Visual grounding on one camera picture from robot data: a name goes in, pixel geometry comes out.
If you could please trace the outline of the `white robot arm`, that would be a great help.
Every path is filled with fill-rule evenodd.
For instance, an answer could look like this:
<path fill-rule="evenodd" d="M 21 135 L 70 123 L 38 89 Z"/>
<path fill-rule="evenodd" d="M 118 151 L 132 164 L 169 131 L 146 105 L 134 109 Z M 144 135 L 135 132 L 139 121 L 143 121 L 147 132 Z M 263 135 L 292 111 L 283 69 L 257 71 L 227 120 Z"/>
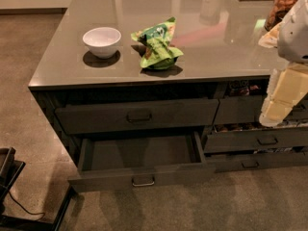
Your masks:
<path fill-rule="evenodd" d="M 276 26 L 277 53 L 288 63 L 274 69 L 259 122 L 280 124 L 308 93 L 308 0 L 297 0 Z"/>

